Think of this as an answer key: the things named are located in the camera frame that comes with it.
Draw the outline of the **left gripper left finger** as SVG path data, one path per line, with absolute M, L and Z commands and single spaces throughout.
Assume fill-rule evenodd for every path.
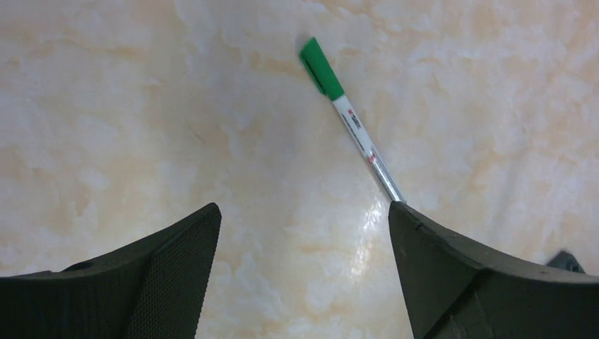
M 1 279 L 2 338 L 193 338 L 222 215 L 214 203 L 60 272 Z

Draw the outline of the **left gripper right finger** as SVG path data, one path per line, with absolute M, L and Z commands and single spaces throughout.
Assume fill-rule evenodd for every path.
M 568 251 L 524 261 L 401 202 L 389 231 L 415 338 L 598 337 L 598 277 Z

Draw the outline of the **green capped whiteboard marker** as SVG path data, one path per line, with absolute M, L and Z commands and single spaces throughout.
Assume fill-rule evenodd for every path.
M 340 119 L 351 135 L 362 157 L 372 168 L 392 201 L 405 202 L 404 197 L 391 176 L 372 138 L 368 134 L 358 113 L 352 107 L 336 74 L 315 37 L 309 38 L 299 51 L 299 60 L 304 65 L 317 90 L 326 96 L 335 107 Z

